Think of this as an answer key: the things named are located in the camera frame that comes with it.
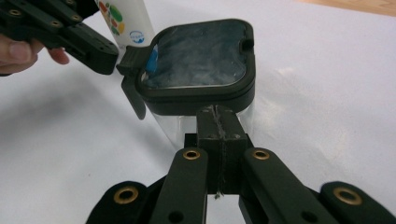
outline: white bottle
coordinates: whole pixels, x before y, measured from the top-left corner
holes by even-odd
[[[155,36],[143,0],[95,0],[119,48],[146,47]]]

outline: white table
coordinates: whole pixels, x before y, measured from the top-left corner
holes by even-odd
[[[253,141],[308,187],[342,180],[396,214],[396,19],[291,0],[146,1],[156,33],[238,18],[255,32]],[[86,23],[112,39],[100,14]],[[0,223],[85,223],[111,186],[150,185],[175,151],[138,120],[122,76],[47,52],[0,80]],[[242,223],[236,197],[209,198],[207,223]]]

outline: black lid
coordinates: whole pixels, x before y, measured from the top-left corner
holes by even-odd
[[[240,112],[254,98],[253,46],[253,30],[245,21],[170,27],[149,47],[127,48],[118,65],[125,75],[122,88],[141,119],[144,104],[165,116],[194,116],[204,105]]]

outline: white tabletop surface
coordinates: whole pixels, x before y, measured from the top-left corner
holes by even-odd
[[[238,18],[254,28],[256,147],[308,187],[341,180],[396,214],[396,19],[293,0],[147,0],[156,33]],[[97,13],[86,23],[112,39]],[[150,185],[175,151],[120,83],[46,51],[0,78],[0,223],[85,223],[111,186]],[[209,198],[207,223],[243,223],[236,197]]]

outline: colorful logo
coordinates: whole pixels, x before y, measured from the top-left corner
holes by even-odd
[[[114,35],[121,35],[125,30],[125,23],[122,21],[120,11],[114,5],[104,4],[102,1],[98,1],[98,6],[111,32]]]
[[[136,44],[141,44],[145,41],[145,36],[140,31],[132,31],[129,36]]]

